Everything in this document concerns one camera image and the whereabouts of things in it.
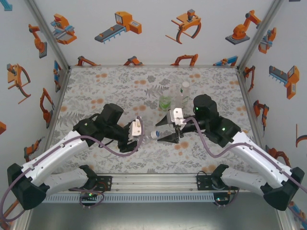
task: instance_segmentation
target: metal floor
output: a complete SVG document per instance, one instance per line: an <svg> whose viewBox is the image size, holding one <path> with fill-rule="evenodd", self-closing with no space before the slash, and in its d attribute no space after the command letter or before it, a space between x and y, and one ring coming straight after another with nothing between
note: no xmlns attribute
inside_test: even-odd
<svg viewBox="0 0 307 230"><path fill-rule="evenodd" d="M28 230L280 230L276 211L262 197L239 194L226 209L212 203L41 204Z"/></svg>

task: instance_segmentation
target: bottle cap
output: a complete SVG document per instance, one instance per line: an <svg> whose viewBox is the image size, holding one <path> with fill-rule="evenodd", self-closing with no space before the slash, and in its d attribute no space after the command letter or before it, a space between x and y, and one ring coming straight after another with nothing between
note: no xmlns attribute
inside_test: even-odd
<svg viewBox="0 0 307 230"><path fill-rule="evenodd" d="M150 136L152 136L153 139L157 139L160 136L159 131L154 130L150 133Z"/></svg>
<svg viewBox="0 0 307 230"><path fill-rule="evenodd" d="M187 81L184 81L184 82L182 83L182 87L188 88L188 87L190 87L190 83L187 82Z"/></svg>

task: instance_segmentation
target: clear plastic bottle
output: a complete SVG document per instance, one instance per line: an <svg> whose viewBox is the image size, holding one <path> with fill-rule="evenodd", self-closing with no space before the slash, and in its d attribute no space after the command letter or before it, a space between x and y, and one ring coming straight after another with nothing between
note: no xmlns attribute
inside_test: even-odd
<svg viewBox="0 0 307 230"><path fill-rule="evenodd" d="M184 81L180 87L180 91L176 97L176 108L184 109L190 98L190 83Z"/></svg>
<svg viewBox="0 0 307 230"><path fill-rule="evenodd" d="M152 140L157 140L160 137L160 132L157 130L147 132L145 130L145 135L142 144L148 144Z"/></svg>

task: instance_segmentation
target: table surface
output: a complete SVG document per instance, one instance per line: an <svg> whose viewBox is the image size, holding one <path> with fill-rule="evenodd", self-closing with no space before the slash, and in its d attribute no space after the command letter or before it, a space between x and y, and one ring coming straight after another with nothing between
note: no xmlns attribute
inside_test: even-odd
<svg viewBox="0 0 307 230"><path fill-rule="evenodd" d="M79 120L100 113L107 103L115 103L124 109L119 125L126 125L139 115L146 129L154 130L154 125L166 115L158 110L159 95L170 93L174 99L183 81L190 82L186 115L193 114L194 97L208 94L216 101L221 116L234 121L254 139L235 69L95 67L72 69L51 145L71 131ZM174 131L168 125L158 127L158 130L164 135ZM207 143L215 154L222 149ZM116 141L109 147L119 152ZM233 153L217 159L210 157L196 133L185 134L179 144L151 141L125 158L112 155L95 144L65 162L57 172L88 164L96 173L197 173L200 170L212 172L221 163L244 172L254 172Z"/></svg>

